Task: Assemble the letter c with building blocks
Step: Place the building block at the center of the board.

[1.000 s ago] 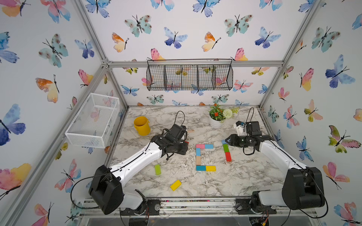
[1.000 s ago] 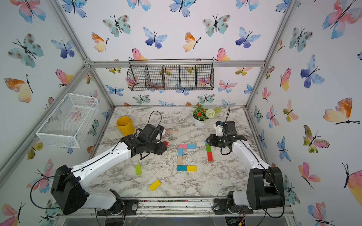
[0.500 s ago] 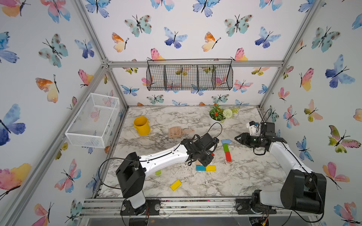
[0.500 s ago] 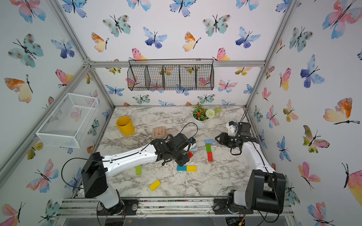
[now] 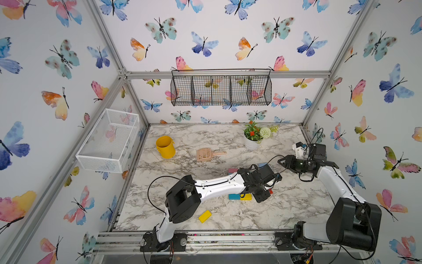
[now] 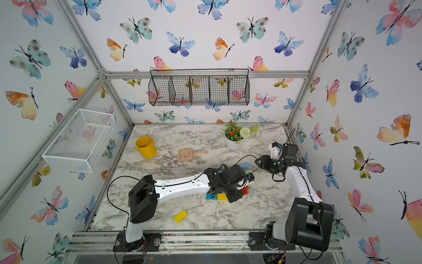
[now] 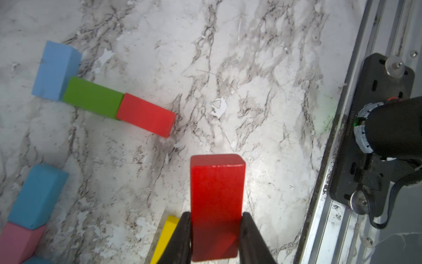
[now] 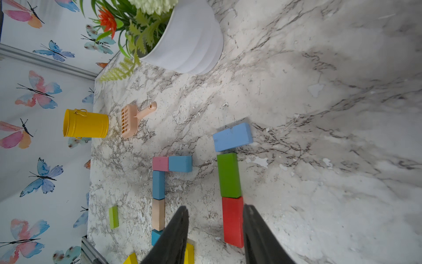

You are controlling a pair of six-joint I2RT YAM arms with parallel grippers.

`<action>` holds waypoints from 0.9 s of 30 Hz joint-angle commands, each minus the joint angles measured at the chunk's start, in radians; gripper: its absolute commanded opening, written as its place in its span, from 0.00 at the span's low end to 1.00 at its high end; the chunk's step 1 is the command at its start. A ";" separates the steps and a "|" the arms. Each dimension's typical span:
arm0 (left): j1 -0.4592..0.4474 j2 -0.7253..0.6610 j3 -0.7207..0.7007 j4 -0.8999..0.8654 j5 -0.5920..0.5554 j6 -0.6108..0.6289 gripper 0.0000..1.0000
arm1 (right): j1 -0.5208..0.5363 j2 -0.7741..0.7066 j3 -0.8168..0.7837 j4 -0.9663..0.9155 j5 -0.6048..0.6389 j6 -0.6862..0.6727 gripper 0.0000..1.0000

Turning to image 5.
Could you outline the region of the small yellow building block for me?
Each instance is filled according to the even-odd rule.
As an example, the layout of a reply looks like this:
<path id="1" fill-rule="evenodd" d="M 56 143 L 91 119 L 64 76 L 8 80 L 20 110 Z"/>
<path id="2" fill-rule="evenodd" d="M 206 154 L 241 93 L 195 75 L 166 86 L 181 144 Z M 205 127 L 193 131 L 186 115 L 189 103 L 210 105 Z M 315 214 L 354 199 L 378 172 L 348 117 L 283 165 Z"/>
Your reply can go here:
<path id="1" fill-rule="evenodd" d="M 252 194 L 242 194 L 240 195 L 240 200 L 242 201 L 251 201 L 253 198 Z"/>

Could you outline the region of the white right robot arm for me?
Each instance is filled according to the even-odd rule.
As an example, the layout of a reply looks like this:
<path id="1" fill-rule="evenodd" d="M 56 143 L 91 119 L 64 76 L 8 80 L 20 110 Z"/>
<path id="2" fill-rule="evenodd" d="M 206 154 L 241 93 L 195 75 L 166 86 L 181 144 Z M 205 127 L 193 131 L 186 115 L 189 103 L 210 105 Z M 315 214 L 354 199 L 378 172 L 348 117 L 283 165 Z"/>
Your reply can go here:
<path id="1" fill-rule="evenodd" d="M 374 252 L 382 217 L 380 207 L 368 203 L 352 189 L 338 165 L 327 159 L 325 145 L 311 144 L 307 156 L 300 144 L 294 147 L 295 154 L 279 159 L 278 164 L 298 176 L 311 174 L 312 179 L 319 179 L 335 206 L 326 222 L 298 222 L 292 235 L 293 244 L 304 247 L 330 243 Z"/>

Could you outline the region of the teal building block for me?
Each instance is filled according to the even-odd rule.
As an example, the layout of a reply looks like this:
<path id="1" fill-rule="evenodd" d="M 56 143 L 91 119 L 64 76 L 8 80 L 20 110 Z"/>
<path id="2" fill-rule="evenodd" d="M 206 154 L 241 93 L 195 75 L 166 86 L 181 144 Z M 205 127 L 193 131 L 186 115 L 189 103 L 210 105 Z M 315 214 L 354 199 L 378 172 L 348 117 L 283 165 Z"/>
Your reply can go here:
<path id="1" fill-rule="evenodd" d="M 229 199 L 230 200 L 240 200 L 240 194 L 229 194 Z"/>

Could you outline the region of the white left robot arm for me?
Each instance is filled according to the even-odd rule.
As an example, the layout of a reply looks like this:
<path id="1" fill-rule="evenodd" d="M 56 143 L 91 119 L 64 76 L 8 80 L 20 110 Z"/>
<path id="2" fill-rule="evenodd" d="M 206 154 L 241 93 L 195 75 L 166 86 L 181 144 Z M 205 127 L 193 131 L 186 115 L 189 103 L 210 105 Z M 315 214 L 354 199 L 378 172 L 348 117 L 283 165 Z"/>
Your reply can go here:
<path id="1" fill-rule="evenodd" d="M 268 164 L 239 168 L 228 176 L 211 180 L 195 180 L 191 175 L 177 179 L 166 192 L 165 208 L 159 209 L 164 213 L 163 220 L 144 234 L 141 250 L 160 252 L 170 247 L 178 226 L 189 220 L 201 203 L 231 194 L 252 194 L 261 203 L 271 196 L 270 190 L 281 180 L 281 174 L 273 172 Z"/>

